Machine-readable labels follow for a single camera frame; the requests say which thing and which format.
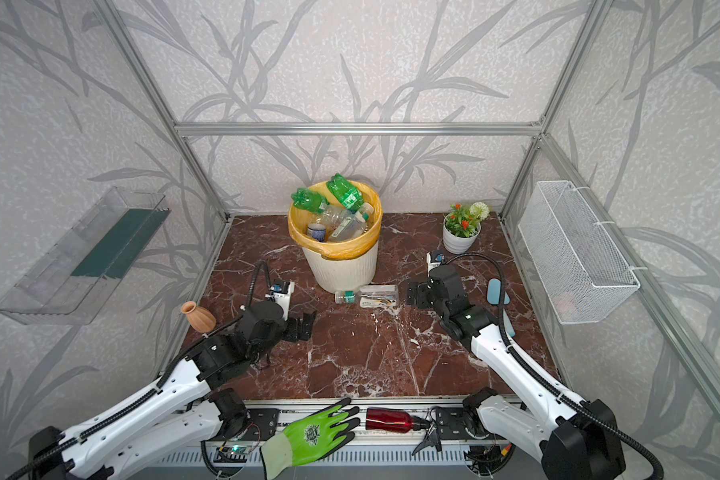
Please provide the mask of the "clear bottle green label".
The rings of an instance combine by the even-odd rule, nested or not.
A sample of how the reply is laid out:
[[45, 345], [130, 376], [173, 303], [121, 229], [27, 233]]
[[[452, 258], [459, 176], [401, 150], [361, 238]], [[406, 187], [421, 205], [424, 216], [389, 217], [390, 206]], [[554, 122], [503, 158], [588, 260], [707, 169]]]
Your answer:
[[356, 290], [337, 291], [334, 299], [337, 304], [358, 305], [361, 308], [387, 308], [398, 304], [399, 295], [395, 285], [365, 285]]

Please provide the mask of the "green plastic soda bottle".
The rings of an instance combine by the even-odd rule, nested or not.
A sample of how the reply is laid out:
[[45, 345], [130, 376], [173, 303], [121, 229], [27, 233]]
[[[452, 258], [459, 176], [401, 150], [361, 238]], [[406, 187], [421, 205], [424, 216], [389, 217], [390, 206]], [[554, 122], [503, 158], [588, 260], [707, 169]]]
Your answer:
[[340, 205], [352, 212], [356, 212], [365, 203], [362, 192], [339, 173], [326, 182], [326, 187]]

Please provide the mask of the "clear bottle white cap green band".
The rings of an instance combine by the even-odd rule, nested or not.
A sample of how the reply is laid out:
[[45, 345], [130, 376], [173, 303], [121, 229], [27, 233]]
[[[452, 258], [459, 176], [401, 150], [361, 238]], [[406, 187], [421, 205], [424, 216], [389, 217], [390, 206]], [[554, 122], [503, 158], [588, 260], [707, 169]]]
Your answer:
[[370, 203], [365, 202], [357, 209], [355, 216], [359, 221], [368, 223], [374, 212], [374, 207]]

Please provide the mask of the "blue label bottle white cap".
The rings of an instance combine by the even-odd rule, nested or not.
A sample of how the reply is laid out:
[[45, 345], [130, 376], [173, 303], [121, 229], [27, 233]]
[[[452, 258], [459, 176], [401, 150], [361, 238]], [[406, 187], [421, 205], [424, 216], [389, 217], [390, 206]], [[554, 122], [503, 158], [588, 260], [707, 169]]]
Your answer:
[[324, 225], [327, 229], [333, 230], [338, 227], [344, 218], [351, 217], [353, 213], [343, 206], [328, 205], [325, 210], [319, 214], [317, 222]]

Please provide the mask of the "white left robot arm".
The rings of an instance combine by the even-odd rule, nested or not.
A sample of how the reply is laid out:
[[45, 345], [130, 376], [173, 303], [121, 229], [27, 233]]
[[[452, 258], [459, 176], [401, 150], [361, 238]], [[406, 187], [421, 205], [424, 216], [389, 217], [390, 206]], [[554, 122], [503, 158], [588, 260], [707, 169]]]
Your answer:
[[289, 316], [277, 301], [259, 301], [178, 354], [164, 373], [109, 410], [65, 430], [35, 434], [20, 479], [113, 479], [184, 445], [236, 436], [250, 415], [227, 383], [268, 358], [282, 341], [311, 338], [315, 311]]

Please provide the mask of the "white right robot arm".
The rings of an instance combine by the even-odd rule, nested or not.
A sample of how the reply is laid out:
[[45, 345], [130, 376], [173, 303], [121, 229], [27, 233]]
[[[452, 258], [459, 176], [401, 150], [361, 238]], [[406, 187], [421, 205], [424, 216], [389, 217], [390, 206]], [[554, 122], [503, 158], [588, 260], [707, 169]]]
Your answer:
[[470, 303], [452, 265], [433, 267], [424, 281], [406, 282], [406, 302], [431, 309], [441, 327], [486, 363], [524, 403], [511, 405], [492, 389], [469, 397], [475, 427], [496, 434], [537, 460], [549, 479], [615, 479], [626, 469], [620, 440], [604, 429], [612, 411], [588, 404], [509, 336], [500, 313]]

